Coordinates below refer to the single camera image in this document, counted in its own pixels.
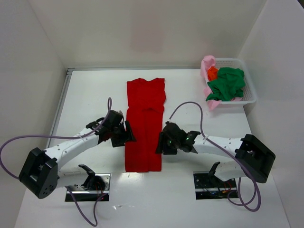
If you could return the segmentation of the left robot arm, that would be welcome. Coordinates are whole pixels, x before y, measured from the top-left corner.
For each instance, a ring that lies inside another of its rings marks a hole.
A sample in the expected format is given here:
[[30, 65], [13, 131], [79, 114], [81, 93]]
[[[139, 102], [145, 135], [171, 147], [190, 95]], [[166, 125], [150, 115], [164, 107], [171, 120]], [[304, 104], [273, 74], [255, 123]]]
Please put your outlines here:
[[34, 148], [29, 152], [18, 180], [39, 199], [44, 199], [56, 188], [73, 185], [84, 175], [79, 171], [63, 174], [60, 170], [69, 161], [108, 140], [112, 147], [125, 146], [136, 140], [129, 121], [123, 117], [122, 112], [110, 110], [106, 117], [87, 124], [67, 141], [44, 150]]

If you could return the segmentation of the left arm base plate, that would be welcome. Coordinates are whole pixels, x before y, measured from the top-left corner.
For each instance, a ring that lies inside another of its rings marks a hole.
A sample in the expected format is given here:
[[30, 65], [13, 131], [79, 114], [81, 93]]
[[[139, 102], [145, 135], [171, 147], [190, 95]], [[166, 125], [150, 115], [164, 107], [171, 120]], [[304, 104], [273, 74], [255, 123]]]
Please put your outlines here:
[[90, 181], [82, 181], [80, 184], [69, 186], [77, 202], [94, 202], [99, 197], [101, 201], [109, 201], [111, 174], [96, 174]]

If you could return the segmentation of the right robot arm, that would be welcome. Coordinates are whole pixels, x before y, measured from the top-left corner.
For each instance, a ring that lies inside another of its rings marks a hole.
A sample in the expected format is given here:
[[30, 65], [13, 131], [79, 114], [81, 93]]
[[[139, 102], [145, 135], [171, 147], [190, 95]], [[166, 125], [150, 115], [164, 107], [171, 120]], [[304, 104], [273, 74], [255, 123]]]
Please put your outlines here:
[[266, 183], [276, 159], [275, 154], [254, 135], [243, 138], [202, 136], [198, 131], [186, 132], [177, 124], [166, 122], [159, 134], [157, 154], [176, 155], [181, 150], [195, 154], [208, 153], [229, 158], [212, 165], [209, 175], [221, 181], [249, 177]]

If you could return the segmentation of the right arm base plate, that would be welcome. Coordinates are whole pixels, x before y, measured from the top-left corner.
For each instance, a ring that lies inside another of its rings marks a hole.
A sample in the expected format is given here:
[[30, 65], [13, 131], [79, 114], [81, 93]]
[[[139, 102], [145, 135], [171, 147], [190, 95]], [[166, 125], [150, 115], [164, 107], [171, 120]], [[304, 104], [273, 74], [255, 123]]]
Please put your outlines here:
[[221, 181], [217, 177], [210, 177], [208, 172], [194, 172], [194, 187], [196, 200], [233, 199], [238, 198], [235, 179]]

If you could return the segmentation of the red t-shirt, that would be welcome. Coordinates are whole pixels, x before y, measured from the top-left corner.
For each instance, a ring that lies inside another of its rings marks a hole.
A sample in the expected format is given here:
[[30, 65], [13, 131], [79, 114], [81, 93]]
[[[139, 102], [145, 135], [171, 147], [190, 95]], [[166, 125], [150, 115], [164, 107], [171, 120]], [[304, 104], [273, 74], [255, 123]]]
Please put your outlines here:
[[125, 171], [161, 171], [162, 156], [156, 149], [166, 101], [165, 79], [128, 81], [127, 100], [126, 118], [136, 141], [126, 143]]

